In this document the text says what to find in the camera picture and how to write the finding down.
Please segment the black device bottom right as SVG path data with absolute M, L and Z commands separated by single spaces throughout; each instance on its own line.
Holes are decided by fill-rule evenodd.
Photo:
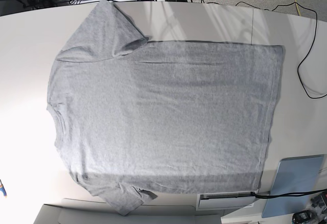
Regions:
M 310 223 L 316 217 L 316 214 L 310 210 L 303 210 L 300 212 L 296 212 L 292 216 L 292 223 L 293 224 L 303 224 L 303 223 Z

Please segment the blue orange tool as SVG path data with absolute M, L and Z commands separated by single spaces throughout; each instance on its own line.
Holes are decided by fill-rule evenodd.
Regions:
M 0 191 L 1 193 L 3 194 L 4 197 L 7 197 L 7 193 L 6 193 L 6 190 L 2 184 L 2 182 L 0 181 Z

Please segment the blue-grey flat panel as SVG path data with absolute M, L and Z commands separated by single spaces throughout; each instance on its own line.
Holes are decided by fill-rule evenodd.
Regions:
M 324 155 L 284 158 L 280 161 L 277 173 L 271 188 L 271 195 L 281 195 L 291 192 L 312 191 Z M 278 197 L 266 201 L 262 218 L 292 214 L 303 210 L 308 196 Z

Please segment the grey T-shirt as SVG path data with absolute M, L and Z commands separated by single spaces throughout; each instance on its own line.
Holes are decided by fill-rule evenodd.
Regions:
M 102 0 L 51 69 L 57 152 L 121 215 L 156 192 L 256 191 L 283 57 L 280 45 L 149 41 Z

